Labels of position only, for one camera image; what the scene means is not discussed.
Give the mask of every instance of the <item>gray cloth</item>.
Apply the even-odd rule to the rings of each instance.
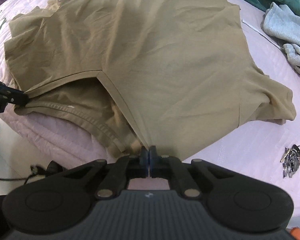
[[[289,63],[300,74],[300,17],[287,5],[271,4],[266,11],[263,30],[266,34],[284,41],[283,51]]]

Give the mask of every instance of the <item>orange object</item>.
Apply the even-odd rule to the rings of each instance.
[[[293,229],[291,229],[290,234],[291,234],[296,240],[300,240],[300,228],[293,228]]]

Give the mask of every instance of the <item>bed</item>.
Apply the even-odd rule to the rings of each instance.
[[[241,8],[242,29],[256,65],[293,91],[297,110],[294,121],[283,125],[253,121],[237,128],[221,140],[191,158],[202,158],[219,166],[277,185],[287,191],[295,204],[294,216],[300,215],[300,169],[292,179],[282,178],[280,159],[285,147],[300,145],[300,76],[288,64],[274,41],[261,29],[264,12],[243,0],[228,0]],[[0,81],[14,86],[4,60],[4,42],[11,38],[8,22],[19,13],[35,6],[46,7],[47,0],[7,0],[0,6],[0,19],[6,18],[0,30]],[[85,130],[61,119],[31,113],[18,116],[8,106],[0,117],[17,133],[36,145],[61,165],[71,168],[97,158],[113,162],[106,150]]]

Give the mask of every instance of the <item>t-shirt sleeve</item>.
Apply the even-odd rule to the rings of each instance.
[[[240,89],[239,125],[253,120],[294,120],[292,90],[255,68],[247,68]]]

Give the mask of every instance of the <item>brown fabric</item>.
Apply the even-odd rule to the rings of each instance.
[[[18,15],[6,60],[32,100],[16,113],[75,122],[116,155],[138,138],[181,159],[247,121],[293,120],[292,91],[254,64],[239,10],[227,0],[52,0]],[[115,113],[123,126],[108,122]]]

